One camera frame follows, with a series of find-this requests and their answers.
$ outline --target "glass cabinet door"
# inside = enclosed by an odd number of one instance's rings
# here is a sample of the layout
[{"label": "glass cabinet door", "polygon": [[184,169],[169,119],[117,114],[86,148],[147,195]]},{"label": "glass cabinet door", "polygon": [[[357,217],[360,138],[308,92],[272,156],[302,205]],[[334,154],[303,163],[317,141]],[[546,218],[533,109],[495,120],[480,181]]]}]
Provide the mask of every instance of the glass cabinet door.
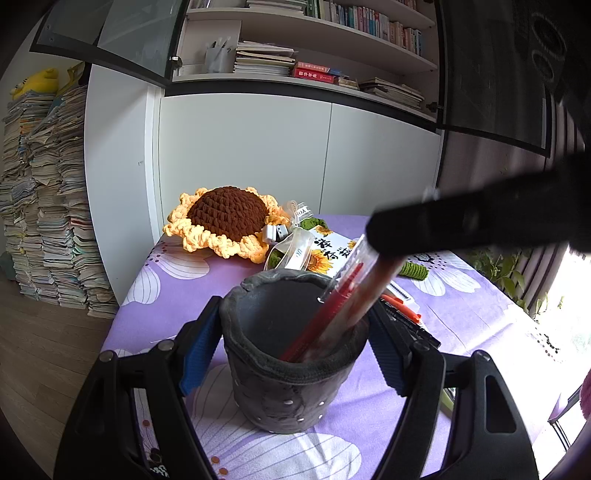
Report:
[{"label": "glass cabinet door", "polygon": [[547,153],[550,96],[532,55],[531,5],[530,0],[439,1],[442,128]]},{"label": "glass cabinet door", "polygon": [[87,61],[159,86],[170,82],[189,0],[59,0],[31,51]]}]

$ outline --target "white cabinet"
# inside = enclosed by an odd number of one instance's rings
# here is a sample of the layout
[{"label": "white cabinet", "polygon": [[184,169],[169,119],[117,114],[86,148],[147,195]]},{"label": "white cabinet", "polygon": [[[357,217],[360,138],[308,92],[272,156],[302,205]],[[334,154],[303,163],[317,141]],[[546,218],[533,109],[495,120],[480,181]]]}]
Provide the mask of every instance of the white cabinet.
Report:
[{"label": "white cabinet", "polygon": [[439,156],[433,132],[333,104],[320,213],[370,215],[420,201],[434,185]]},{"label": "white cabinet", "polygon": [[331,104],[248,93],[165,97],[160,106],[164,216],[182,192],[255,187],[318,212]]}]

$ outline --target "stack of books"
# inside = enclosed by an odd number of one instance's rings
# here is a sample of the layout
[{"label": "stack of books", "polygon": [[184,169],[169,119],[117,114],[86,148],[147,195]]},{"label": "stack of books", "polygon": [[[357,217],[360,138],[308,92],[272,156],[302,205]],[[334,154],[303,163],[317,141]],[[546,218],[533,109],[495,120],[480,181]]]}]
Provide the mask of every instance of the stack of books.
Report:
[{"label": "stack of books", "polygon": [[398,2],[412,8],[413,10],[417,9],[417,0],[398,0]]},{"label": "stack of books", "polygon": [[349,7],[330,3],[327,20],[390,41],[390,20],[367,7]]},{"label": "stack of books", "polygon": [[423,56],[423,34],[420,30],[404,28],[400,22],[390,23],[390,41],[399,47]]},{"label": "stack of books", "polygon": [[293,48],[241,41],[236,47],[234,73],[255,73],[287,77],[296,63]]},{"label": "stack of books", "polygon": [[306,0],[246,0],[249,8],[273,13],[291,13],[304,15]]},{"label": "stack of books", "polygon": [[421,102],[425,97],[418,90],[414,90],[407,85],[396,85],[386,82],[379,78],[373,78],[360,82],[359,88],[362,92],[372,93],[381,98],[393,100],[394,102],[410,106],[417,110],[421,109]]},{"label": "stack of books", "polygon": [[113,318],[115,295],[100,258],[90,218],[84,169],[86,87],[69,90],[29,136],[38,167],[37,228],[43,264],[51,271],[60,306]]},{"label": "stack of books", "polygon": [[22,294],[39,299],[53,294],[45,288],[51,276],[41,262],[40,235],[36,228],[36,183],[34,159],[28,134],[47,116],[53,95],[27,92],[8,104],[4,118],[4,168],[0,177],[0,216],[5,225],[7,251],[12,255]]},{"label": "stack of books", "polygon": [[88,315],[111,319],[115,317],[119,305],[100,258],[86,193],[84,170],[86,87],[70,90],[63,99],[55,133],[60,139],[59,194],[64,198],[63,203],[72,227],[73,265],[77,272],[77,279],[86,293]]},{"label": "stack of books", "polygon": [[359,90],[357,82],[350,80],[348,76],[339,70],[322,65],[315,65],[306,61],[299,61],[294,65],[291,74],[296,78],[304,80],[315,80],[317,82],[334,83],[342,87]]}]

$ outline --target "blue gripper pad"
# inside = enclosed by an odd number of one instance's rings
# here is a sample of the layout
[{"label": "blue gripper pad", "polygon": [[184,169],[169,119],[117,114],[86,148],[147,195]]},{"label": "blue gripper pad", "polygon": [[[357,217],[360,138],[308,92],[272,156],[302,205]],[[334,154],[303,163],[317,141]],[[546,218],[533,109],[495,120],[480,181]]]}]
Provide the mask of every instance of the blue gripper pad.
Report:
[{"label": "blue gripper pad", "polygon": [[185,397],[192,389],[201,385],[222,336],[220,301],[220,297],[212,297],[199,318],[190,322],[191,325],[186,324],[188,331],[177,351],[183,360],[183,376],[178,386]]},{"label": "blue gripper pad", "polygon": [[380,321],[375,307],[368,312],[368,318],[369,344],[374,351],[379,369],[382,371],[386,384],[403,397],[406,390],[404,358],[398,352],[388,330]]}]

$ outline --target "cabinet door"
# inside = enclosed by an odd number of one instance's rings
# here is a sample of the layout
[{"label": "cabinet door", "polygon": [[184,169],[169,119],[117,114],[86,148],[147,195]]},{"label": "cabinet door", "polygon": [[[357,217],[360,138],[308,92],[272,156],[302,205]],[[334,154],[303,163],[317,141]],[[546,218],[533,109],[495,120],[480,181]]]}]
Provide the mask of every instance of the cabinet door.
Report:
[{"label": "cabinet door", "polygon": [[439,146],[433,132],[333,104],[320,213],[370,215],[420,201],[435,182]]},{"label": "cabinet door", "polygon": [[282,204],[320,206],[330,103],[253,93],[164,97],[158,156],[162,211],[182,192],[254,187]]},{"label": "cabinet door", "polygon": [[547,154],[549,94],[531,0],[438,2],[443,128]]},{"label": "cabinet door", "polygon": [[171,79],[189,0],[59,0],[31,51],[70,57],[158,86]]}]

